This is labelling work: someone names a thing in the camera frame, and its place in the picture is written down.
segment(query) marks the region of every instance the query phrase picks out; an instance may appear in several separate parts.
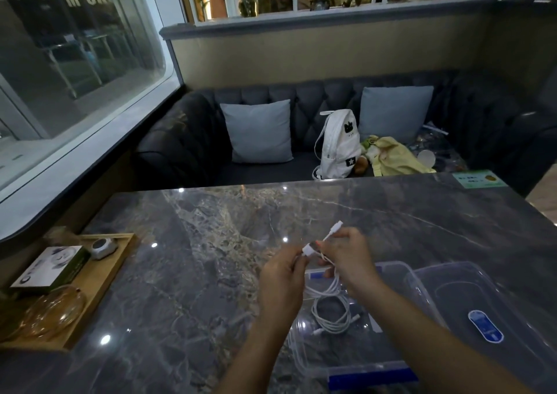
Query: marble table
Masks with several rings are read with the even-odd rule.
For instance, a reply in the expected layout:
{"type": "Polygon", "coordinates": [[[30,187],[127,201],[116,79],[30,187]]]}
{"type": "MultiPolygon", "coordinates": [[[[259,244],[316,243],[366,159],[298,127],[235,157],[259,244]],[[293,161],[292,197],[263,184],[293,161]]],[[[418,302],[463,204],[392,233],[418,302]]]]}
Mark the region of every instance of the marble table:
{"type": "MultiPolygon", "coordinates": [[[[257,313],[261,266],[338,220],[378,261],[480,265],[557,347],[557,229],[508,187],[438,173],[122,193],[86,232],[135,232],[140,246],[70,353],[0,352],[0,392],[209,392],[257,313]]],[[[270,392],[326,384],[303,379],[284,346],[270,392]]]]}

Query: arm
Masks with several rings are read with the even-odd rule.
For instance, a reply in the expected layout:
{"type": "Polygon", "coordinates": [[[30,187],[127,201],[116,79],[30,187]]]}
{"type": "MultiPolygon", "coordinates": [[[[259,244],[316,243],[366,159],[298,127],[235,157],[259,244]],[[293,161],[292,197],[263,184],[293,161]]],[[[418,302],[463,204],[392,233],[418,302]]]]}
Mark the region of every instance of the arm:
{"type": "Polygon", "coordinates": [[[357,229],[342,228],[334,236],[344,240],[321,242],[321,250],[335,263],[350,296],[371,313],[428,391],[533,394],[505,368],[388,287],[375,270],[366,237],[357,229]]]}
{"type": "Polygon", "coordinates": [[[301,247],[286,245],[263,267],[260,314],[214,394],[267,392],[275,360],[302,306],[308,258],[297,259],[301,252],[301,247]]]}

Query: white backpack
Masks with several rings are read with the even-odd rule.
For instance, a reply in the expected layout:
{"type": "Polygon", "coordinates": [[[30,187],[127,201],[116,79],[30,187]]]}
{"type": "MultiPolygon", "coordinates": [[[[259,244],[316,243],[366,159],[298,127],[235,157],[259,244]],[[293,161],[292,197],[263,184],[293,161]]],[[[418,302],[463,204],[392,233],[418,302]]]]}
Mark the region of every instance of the white backpack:
{"type": "Polygon", "coordinates": [[[356,128],[356,117],[351,109],[337,111],[323,111],[321,115],[328,115],[321,134],[315,142],[324,136],[321,152],[321,165],[313,171],[315,180],[329,178],[344,178],[352,171],[356,160],[361,154],[360,135],[356,128]]]}

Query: white charging cable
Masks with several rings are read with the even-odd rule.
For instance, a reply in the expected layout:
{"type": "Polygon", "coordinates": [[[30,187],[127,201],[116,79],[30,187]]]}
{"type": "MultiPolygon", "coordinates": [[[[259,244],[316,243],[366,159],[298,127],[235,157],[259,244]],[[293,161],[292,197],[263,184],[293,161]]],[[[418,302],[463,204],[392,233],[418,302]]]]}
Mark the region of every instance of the white charging cable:
{"type": "Polygon", "coordinates": [[[313,331],[313,335],[321,334],[324,331],[327,331],[330,334],[342,334],[345,332],[352,322],[355,322],[360,318],[360,315],[354,315],[353,317],[350,314],[350,303],[344,296],[323,296],[319,297],[314,300],[313,305],[311,306],[311,314],[314,316],[317,323],[321,326],[321,328],[316,329],[313,331]],[[317,313],[317,304],[320,300],[326,298],[336,298],[338,299],[344,306],[344,314],[337,320],[331,321],[319,316],[317,313]]]}
{"type": "MultiPolygon", "coordinates": [[[[331,231],[329,231],[329,234],[325,236],[323,241],[327,240],[331,235],[335,234],[338,230],[340,230],[342,226],[343,226],[342,221],[337,222],[334,226],[332,226],[331,231]]],[[[322,259],[334,265],[334,263],[328,257],[324,256],[322,252],[317,252],[313,247],[311,247],[310,243],[308,243],[303,247],[302,249],[303,256],[311,256],[313,254],[321,255],[322,259]]],[[[335,276],[332,279],[331,285],[329,285],[329,288],[327,288],[324,292],[320,292],[319,290],[316,290],[312,287],[308,287],[308,285],[306,285],[305,292],[314,298],[319,298],[322,296],[328,297],[328,296],[338,295],[338,293],[340,293],[340,277],[337,270],[335,269],[335,276]]]]}

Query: chinese characters sign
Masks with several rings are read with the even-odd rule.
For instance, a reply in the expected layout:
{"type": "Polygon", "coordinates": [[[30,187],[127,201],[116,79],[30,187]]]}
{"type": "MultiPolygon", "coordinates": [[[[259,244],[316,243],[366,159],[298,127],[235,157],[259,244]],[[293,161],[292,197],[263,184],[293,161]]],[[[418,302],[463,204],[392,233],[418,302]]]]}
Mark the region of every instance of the chinese characters sign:
{"type": "Polygon", "coordinates": [[[506,184],[491,171],[453,173],[453,176],[455,176],[456,180],[466,189],[506,186],[506,184]]]}

